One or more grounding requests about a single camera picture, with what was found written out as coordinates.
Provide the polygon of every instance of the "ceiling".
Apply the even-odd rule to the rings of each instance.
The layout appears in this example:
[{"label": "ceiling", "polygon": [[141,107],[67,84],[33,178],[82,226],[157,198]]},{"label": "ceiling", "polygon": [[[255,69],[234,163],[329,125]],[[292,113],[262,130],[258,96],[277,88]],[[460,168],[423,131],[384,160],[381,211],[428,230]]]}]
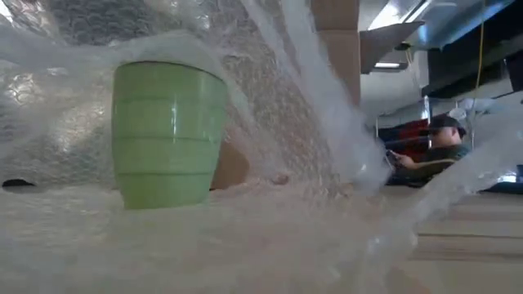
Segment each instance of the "ceiling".
[{"label": "ceiling", "polygon": [[[485,0],[488,20],[515,0]],[[418,49],[441,48],[481,22],[483,0],[361,0],[359,29],[423,20],[407,41]]]}]

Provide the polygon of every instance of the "man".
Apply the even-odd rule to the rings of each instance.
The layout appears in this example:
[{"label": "man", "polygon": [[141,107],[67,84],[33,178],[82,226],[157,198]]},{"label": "man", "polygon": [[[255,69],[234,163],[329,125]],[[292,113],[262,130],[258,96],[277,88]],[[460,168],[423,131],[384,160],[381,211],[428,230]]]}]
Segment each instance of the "man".
[{"label": "man", "polygon": [[430,180],[469,152],[469,148],[463,144],[467,131],[454,118],[446,115],[434,118],[427,133],[431,137],[432,147],[419,162],[416,163],[407,155],[392,152],[399,164],[394,179]]}]

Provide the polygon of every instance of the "ceiling light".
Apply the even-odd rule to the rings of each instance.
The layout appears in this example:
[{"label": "ceiling light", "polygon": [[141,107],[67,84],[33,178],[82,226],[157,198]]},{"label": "ceiling light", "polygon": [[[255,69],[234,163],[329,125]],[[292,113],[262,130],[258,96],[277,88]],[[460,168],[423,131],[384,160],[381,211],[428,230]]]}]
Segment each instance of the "ceiling light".
[{"label": "ceiling light", "polygon": [[398,69],[400,64],[392,62],[378,62],[374,67],[376,69]]},{"label": "ceiling light", "polygon": [[407,14],[407,19],[404,22],[413,22],[415,21],[427,8],[431,5],[432,0],[426,0],[421,6],[414,9],[411,13]]}]

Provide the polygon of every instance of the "yellow cable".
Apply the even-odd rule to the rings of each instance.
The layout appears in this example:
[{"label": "yellow cable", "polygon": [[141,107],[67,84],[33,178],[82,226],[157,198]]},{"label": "yellow cable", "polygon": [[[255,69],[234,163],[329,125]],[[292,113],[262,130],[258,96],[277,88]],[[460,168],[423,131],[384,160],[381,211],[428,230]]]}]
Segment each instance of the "yellow cable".
[{"label": "yellow cable", "polygon": [[480,88],[480,81],[481,81],[481,69],[483,68],[483,43],[485,39],[485,10],[486,10],[486,0],[483,0],[481,2],[481,28],[480,28],[480,58],[478,60],[478,70],[477,70],[477,79],[476,79],[476,89],[474,90],[474,98],[472,99],[472,109],[471,109],[471,115],[472,119],[471,121],[471,142],[472,142],[472,148],[474,149],[474,122],[476,121],[476,100],[477,100],[477,93]]}]

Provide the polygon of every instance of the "hand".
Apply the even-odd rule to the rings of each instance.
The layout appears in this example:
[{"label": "hand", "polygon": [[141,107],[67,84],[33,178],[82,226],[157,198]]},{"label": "hand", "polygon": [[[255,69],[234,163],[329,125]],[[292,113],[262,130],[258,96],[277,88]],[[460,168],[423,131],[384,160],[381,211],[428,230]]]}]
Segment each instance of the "hand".
[{"label": "hand", "polygon": [[405,168],[416,169],[417,165],[410,156],[398,154],[394,151],[391,151],[391,153],[392,153],[392,155],[396,156],[398,163],[401,164],[402,166],[404,166]]}]

